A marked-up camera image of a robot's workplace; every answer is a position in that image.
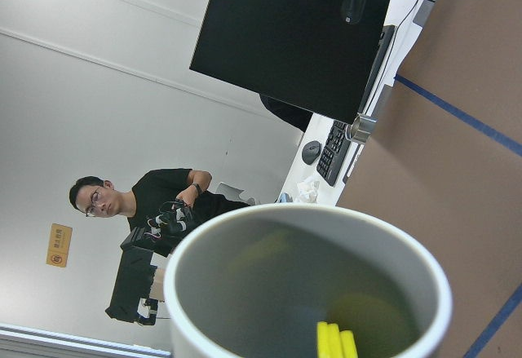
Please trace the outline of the white mug with handle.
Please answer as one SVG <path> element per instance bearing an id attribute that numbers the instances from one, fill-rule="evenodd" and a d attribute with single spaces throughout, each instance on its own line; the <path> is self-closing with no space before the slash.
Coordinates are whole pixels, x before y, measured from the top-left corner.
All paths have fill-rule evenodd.
<path id="1" fill-rule="evenodd" d="M 448 279 L 399 228 L 335 206 L 272 203 L 203 223 L 174 250 L 164 292 L 176 357 L 315 357 L 320 322 L 361 357 L 434 357 Z"/>

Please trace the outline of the yellow lemon slice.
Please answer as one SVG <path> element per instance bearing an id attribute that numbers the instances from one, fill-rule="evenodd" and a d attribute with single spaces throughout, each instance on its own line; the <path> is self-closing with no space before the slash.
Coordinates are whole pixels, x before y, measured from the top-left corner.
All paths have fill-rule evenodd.
<path id="1" fill-rule="evenodd" d="M 316 349 L 319 358 L 357 358 L 354 333 L 340 330 L 335 323 L 320 321 L 316 325 Z"/>

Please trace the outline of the grey computer mouse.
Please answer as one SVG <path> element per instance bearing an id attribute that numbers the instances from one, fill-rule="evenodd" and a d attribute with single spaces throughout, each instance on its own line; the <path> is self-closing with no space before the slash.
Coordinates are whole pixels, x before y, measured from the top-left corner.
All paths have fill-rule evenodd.
<path id="1" fill-rule="evenodd" d="M 317 140 L 307 142 L 301 151 L 301 158 L 307 165 L 311 165 L 321 155 L 321 143 Z"/>

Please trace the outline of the crumpled white tissue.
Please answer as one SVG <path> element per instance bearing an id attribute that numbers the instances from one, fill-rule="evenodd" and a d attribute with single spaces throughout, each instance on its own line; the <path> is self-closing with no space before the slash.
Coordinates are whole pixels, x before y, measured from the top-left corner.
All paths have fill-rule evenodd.
<path id="1" fill-rule="evenodd" d="M 312 175 L 296 184 L 297 196 L 294 199 L 298 203 L 316 203 L 320 187 L 320 180 Z"/>

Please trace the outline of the black keyboard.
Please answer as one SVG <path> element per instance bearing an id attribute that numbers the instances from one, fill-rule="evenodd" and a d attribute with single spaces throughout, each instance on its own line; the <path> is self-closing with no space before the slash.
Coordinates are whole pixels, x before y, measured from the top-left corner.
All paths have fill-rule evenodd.
<path id="1" fill-rule="evenodd" d="M 350 147 L 346 137 L 347 123 L 334 120 L 327 136 L 325 145 L 316 165 L 316 171 L 333 187 Z"/>

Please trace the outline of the silver metal cylinder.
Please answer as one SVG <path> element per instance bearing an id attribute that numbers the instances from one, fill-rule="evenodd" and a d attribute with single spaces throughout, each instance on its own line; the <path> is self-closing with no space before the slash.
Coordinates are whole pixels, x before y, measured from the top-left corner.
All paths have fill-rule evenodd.
<path id="1" fill-rule="evenodd" d="M 350 142 L 365 144 L 372 134 L 376 123 L 376 118 L 358 113 L 354 122 L 347 127 L 345 137 Z"/>

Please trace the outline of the person in black shirt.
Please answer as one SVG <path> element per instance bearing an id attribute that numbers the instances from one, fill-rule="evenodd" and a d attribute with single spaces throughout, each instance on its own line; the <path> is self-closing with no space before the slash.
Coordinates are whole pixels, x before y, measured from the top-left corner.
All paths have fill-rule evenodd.
<path id="1" fill-rule="evenodd" d="M 193 169 L 150 170 L 128 192 L 119 192 L 108 180 L 86 176 L 69 190 L 72 207 L 87 217 L 127 217 L 131 229 L 143 227 L 148 219 L 173 201 L 183 201 L 203 223 L 229 211 L 247 207 L 208 190 L 209 172 Z"/>

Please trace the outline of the black monitor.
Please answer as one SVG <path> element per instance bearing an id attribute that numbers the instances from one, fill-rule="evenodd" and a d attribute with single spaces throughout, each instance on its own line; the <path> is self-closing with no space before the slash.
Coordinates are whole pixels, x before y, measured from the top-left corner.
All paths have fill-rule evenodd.
<path id="1" fill-rule="evenodd" d="M 190 68 L 351 122 L 389 1 L 209 0 Z"/>

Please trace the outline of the black box device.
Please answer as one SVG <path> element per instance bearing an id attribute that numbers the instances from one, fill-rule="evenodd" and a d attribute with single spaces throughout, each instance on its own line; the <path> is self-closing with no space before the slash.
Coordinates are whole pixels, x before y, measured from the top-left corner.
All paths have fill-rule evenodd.
<path id="1" fill-rule="evenodd" d="M 159 302 L 164 300 L 165 270 L 151 263 L 155 239 L 147 228 L 134 228 L 121 243 L 122 257 L 110 304 L 113 319 L 155 325 Z"/>

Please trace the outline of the orange wall sign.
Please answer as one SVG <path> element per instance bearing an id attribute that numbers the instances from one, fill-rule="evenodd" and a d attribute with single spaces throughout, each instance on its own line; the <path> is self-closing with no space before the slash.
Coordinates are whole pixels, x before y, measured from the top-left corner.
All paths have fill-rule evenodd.
<path id="1" fill-rule="evenodd" d="M 51 225 L 46 264 L 54 267 L 66 267 L 73 229 L 62 224 Z"/>

